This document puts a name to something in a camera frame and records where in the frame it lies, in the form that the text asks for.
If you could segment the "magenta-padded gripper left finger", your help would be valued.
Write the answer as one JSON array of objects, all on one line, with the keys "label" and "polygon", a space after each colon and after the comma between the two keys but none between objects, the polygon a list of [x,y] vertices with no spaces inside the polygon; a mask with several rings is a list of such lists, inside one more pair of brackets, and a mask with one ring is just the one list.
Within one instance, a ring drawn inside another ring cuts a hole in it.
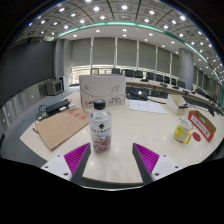
[{"label": "magenta-padded gripper left finger", "polygon": [[65,155],[56,155],[42,169],[79,185],[90,153],[90,144],[86,143]]}]

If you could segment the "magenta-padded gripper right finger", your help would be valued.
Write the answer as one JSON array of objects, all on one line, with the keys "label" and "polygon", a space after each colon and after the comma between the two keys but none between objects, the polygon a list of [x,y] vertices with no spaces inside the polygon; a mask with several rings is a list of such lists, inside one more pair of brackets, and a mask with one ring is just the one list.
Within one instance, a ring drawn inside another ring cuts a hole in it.
[{"label": "magenta-padded gripper right finger", "polygon": [[137,143],[133,144],[132,153],[144,185],[181,170],[181,166],[168,155],[159,155]]}]

